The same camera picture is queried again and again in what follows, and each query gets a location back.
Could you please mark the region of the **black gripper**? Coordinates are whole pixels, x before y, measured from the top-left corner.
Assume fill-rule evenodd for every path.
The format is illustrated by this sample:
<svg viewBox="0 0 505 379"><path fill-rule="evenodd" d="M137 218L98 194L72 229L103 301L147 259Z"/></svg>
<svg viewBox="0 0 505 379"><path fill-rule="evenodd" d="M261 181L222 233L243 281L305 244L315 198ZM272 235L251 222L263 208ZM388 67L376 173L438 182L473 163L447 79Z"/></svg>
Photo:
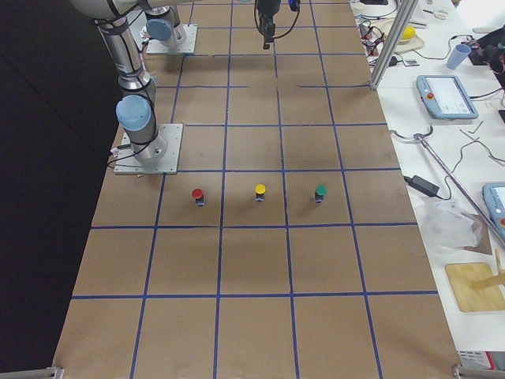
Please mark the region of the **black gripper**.
<svg viewBox="0 0 505 379"><path fill-rule="evenodd" d="M256 23L258 31L264 36L263 49L269 50L274 43L275 22L274 15L280 10L280 0L255 1Z"/></svg>

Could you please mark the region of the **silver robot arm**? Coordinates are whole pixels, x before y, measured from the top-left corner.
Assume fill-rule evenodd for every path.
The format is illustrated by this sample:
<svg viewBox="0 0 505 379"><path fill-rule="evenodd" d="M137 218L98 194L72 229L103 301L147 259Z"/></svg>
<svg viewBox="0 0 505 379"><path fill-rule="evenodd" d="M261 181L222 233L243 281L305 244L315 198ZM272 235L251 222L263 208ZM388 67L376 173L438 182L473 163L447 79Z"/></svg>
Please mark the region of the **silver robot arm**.
<svg viewBox="0 0 505 379"><path fill-rule="evenodd" d="M72 1L98 28L118 71L123 97L116 116L129 138L129 153L110 164L119 174L161 174L177 170L181 143L171 144L156 121L156 86L145 68L127 15L144 11L148 35L175 47L185 39L176 1Z"/></svg>
<svg viewBox="0 0 505 379"><path fill-rule="evenodd" d="M256 30L263 36L264 50L268 50L276 39L274 16L280 10L280 6L280 1L254 2ZM159 16L147 13L146 20L146 31L151 39L159 41L170 49L185 42L185 29L180 23L175 6L169 7Z"/></svg>

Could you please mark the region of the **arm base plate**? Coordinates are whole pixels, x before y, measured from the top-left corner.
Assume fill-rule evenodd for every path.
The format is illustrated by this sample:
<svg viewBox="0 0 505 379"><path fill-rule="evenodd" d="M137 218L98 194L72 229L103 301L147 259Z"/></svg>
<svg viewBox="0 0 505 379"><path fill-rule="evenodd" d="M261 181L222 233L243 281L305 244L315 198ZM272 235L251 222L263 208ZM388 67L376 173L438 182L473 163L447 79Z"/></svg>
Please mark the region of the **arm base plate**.
<svg viewBox="0 0 505 379"><path fill-rule="evenodd" d="M148 27L148 54L193 54L196 46L196 24L180 24L176 28L170 25Z"/></svg>
<svg viewBox="0 0 505 379"><path fill-rule="evenodd" d="M115 174L177 174L183 125L158 124L157 127L156 139L135 156L133 153L142 147L135 145L132 150L129 136L123 133L122 144L127 148L118 152L118 161L113 163Z"/></svg>

